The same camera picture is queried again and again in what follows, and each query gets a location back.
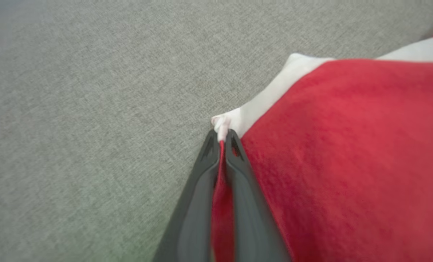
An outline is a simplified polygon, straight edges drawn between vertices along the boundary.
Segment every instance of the white fabric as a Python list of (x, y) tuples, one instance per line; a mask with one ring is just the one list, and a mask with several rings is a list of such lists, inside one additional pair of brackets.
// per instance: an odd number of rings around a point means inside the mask
[[(433, 37), (410, 44), (377, 59), (433, 62)], [(296, 81), (330, 60), (333, 58), (291, 54), (278, 76), (255, 98), (239, 108), (212, 117), (211, 123), (218, 133), (218, 141), (225, 140), (228, 129), (236, 131), (241, 138)]]
[(225, 140), (228, 129), (241, 138), (245, 132), (300, 78), (332, 58), (315, 58), (299, 53), (289, 56), (281, 72), (252, 100), (243, 106), (211, 119), (218, 141)]
[(433, 62), (433, 37), (380, 56), (380, 60)]

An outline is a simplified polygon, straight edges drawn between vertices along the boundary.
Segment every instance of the red fleece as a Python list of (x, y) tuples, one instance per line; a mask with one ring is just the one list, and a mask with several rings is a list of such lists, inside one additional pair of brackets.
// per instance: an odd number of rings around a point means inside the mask
[[(433, 261), (433, 63), (327, 62), (242, 143), (296, 261)], [(213, 199), (218, 262), (233, 261), (224, 174)]]

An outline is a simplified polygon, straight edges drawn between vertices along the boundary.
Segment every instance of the gray fabric surface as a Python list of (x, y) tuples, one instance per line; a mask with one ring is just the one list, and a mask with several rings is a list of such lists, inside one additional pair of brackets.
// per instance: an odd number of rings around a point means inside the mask
[(383, 55), (433, 1), (0, 6), (0, 261), (149, 261), (210, 117), (293, 52)]

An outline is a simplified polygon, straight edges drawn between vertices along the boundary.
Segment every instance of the red fabric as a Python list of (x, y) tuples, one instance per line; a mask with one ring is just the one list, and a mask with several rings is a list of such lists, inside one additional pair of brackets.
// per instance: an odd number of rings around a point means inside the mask
[[(433, 63), (325, 63), (242, 143), (293, 259), (433, 261)], [(218, 262), (233, 260), (223, 178)]]
[(234, 257), (233, 192), (226, 181), (224, 141), (220, 141), (220, 167), (212, 203), (212, 246), (220, 261), (233, 261)]

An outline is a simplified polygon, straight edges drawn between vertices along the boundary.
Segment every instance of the red blanket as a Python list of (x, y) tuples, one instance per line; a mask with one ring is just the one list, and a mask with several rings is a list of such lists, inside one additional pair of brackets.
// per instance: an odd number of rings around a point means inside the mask
[[(242, 138), (296, 261), (433, 261), (433, 63), (330, 61)], [(220, 171), (212, 243), (233, 261)]]

